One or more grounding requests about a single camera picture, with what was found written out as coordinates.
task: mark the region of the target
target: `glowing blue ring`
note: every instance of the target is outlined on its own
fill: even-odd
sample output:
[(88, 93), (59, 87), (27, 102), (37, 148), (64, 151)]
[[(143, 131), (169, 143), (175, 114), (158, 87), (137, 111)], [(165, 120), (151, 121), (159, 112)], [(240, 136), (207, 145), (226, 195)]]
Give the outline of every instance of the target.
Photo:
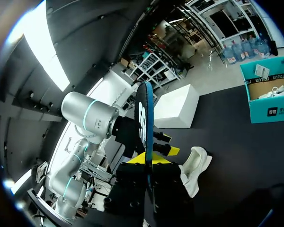
[(89, 106), (87, 107), (87, 109), (86, 109), (86, 111), (85, 111), (84, 118), (83, 118), (83, 128), (84, 128), (85, 130), (87, 130), (86, 127), (85, 127), (85, 120), (86, 120), (87, 113), (89, 112), (89, 109), (91, 108), (91, 106), (92, 106), (96, 101), (97, 101), (97, 100), (92, 101), (91, 104), (89, 104)]
[(71, 178), (70, 178), (70, 179), (68, 180), (68, 182), (67, 182), (67, 185), (66, 185), (65, 190), (64, 190), (64, 193), (63, 193), (63, 198), (65, 197), (66, 190), (67, 190), (68, 185), (70, 185), (70, 182), (71, 182)]
[(73, 154), (74, 156), (76, 156), (78, 159), (79, 159), (79, 161), (80, 161), (80, 165), (82, 164), (82, 162), (81, 162), (81, 159), (79, 158), (79, 156), (78, 155), (75, 155), (75, 154)]

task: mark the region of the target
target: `white foam block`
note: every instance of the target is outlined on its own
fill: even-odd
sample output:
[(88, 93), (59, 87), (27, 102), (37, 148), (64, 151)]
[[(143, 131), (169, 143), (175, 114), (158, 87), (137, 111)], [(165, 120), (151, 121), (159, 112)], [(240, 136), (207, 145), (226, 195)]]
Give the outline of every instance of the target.
[(186, 85), (162, 95), (154, 108), (157, 128), (190, 128), (199, 101), (193, 86)]

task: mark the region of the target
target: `blue shoebox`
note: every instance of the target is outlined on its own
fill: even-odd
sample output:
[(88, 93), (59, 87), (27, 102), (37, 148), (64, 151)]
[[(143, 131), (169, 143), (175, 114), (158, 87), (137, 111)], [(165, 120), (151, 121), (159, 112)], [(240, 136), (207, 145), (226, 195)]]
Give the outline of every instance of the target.
[[(257, 64), (268, 68), (268, 78), (256, 76)], [(251, 123), (284, 121), (284, 96), (258, 99), (273, 87), (284, 85), (284, 57), (254, 61), (240, 66), (247, 91)]]

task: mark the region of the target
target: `ceiling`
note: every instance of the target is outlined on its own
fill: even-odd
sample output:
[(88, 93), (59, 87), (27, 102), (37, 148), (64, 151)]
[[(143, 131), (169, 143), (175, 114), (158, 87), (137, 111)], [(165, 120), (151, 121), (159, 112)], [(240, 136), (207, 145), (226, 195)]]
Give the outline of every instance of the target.
[(10, 53), (0, 84), (0, 155), (15, 181), (37, 157), (49, 161), (66, 124), (60, 112), (64, 96), (71, 91), (86, 94), (108, 72), (150, 2), (47, 1), (52, 42), (71, 84), (62, 92), (39, 64), (25, 38)]

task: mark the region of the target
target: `blue water jug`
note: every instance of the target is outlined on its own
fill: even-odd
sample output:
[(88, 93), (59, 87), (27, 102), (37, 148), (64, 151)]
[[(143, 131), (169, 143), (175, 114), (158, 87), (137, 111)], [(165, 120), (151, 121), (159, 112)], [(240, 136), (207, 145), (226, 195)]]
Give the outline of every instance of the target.
[(257, 44), (257, 49), (259, 51), (259, 55), (261, 58), (268, 58), (270, 55), (269, 46), (267, 44), (267, 40), (262, 38), (262, 34), (260, 34), (260, 40)]
[(258, 39), (252, 37), (252, 35), (249, 37), (249, 43), (250, 43), (251, 48), (254, 51), (254, 54), (259, 53), (259, 51), (257, 50), (257, 42), (258, 42)]
[(235, 55), (230, 47), (226, 47), (224, 45), (223, 55), (229, 64), (235, 64), (236, 58)]
[(247, 39), (242, 40), (242, 48), (246, 57), (253, 58), (255, 56), (254, 50)]
[(245, 60), (245, 54), (243, 52), (241, 44), (236, 44), (235, 41), (232, 41), (231, 48), (232, 48), (233, 53), (235, 54), (235, 57), (238, 61)]

